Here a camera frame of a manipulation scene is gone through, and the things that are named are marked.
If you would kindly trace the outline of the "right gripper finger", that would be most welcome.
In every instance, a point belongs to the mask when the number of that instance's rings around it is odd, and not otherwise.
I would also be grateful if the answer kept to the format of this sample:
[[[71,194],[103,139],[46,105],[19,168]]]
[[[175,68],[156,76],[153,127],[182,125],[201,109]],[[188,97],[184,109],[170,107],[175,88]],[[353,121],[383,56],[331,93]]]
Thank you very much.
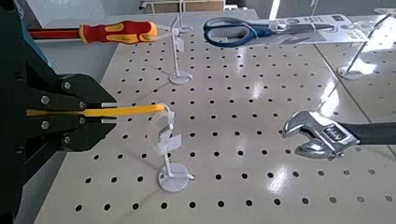
[[[26,163],[44,163],[57,150],[84,152],[116,127],[116,120],[84,116],[29,117],[26,129]]]
[[[46,63],[28,63],[27,107],[44,110],[101,108],[116,99],[93,77],[56,74]]]

